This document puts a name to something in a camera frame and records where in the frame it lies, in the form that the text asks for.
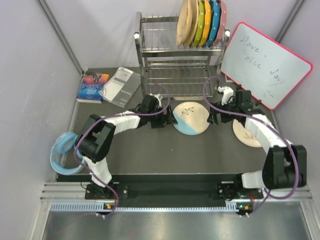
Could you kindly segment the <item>white blue leaf plate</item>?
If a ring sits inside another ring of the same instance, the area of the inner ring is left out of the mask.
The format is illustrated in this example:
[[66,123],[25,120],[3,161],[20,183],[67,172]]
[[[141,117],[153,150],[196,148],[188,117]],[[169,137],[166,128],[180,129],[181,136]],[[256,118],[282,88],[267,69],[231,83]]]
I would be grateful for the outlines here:
[[199,135],[209,127],[207,122],[209,111],[198,102],[180,103],[174,108],[173,116],[177,120],[177,124],[173,126],[185,135]]

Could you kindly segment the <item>beige bird plate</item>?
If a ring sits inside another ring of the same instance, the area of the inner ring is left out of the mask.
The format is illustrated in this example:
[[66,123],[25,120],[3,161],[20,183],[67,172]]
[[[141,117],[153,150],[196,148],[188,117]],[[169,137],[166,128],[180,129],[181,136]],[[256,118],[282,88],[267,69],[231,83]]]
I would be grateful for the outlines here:
[[199,1],[198,0],[191,0],[191,10],[192,10],[192,21],[190,26],[190,31],[186,40],[183,43],[185,48],[189,47],[194,40],[196,35],[198,22],[199,22]]
[[192,7],[190,0],[183,0],[176,28],[176,45],[181,46],[188,37],[192,23]]

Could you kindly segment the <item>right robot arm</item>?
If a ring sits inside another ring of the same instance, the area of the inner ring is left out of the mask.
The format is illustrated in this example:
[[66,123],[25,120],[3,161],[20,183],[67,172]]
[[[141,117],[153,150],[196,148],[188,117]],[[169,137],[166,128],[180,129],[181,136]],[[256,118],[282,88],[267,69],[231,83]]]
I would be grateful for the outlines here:
[[207,122],[213,126],[238,121],[253,134],[265,151],[266,158],[262,170],[239,173],[236,176],[233,192],[245,198],[252,189],[290,189],[282,199],[291,197],[307,181],[307,150],[302,145],[294,145],[283,137],[273,126],[266,114],[255,108],[249,90],[233,91],[230,87],[219,87],[217,92],[222,99],[209,103],[210,113]]

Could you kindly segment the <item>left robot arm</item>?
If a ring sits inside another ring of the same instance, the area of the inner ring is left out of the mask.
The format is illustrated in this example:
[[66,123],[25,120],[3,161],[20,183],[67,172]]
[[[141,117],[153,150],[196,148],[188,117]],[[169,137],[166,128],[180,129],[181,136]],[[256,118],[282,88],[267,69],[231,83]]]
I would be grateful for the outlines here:
[[91,184],[88,186],[92,196],[107,199],[114,193],[106,160],[114,135],[141,128],[148,123],[153,129],[178,124],[171,105],[162,106],[161,99],[160,94],[147,94],[133,109],[111,117],[89,116],[75,141],[75,147],[91,174]]

